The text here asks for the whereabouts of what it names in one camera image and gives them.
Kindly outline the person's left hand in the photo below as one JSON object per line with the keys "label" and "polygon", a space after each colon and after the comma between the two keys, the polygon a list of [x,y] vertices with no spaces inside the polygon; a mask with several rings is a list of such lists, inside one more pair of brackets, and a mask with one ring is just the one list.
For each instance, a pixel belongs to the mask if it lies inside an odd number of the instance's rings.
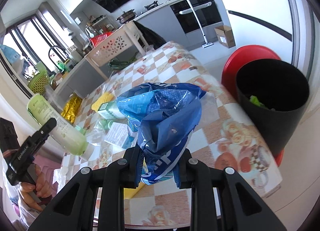
{"label": "person's left hand", "polygon": [[21,182],[20,195],[29,208],[36,211],[43,211],[42,207],[32,198],[30,193],[36,191],[37,197],[50,198],[52,196],[52,187],[46,180],[46,176],[44,172],[42,172],[41,168],[36,164],[33,164],[33,168],[37,175],[36,184],[33,185],[28,182]]}

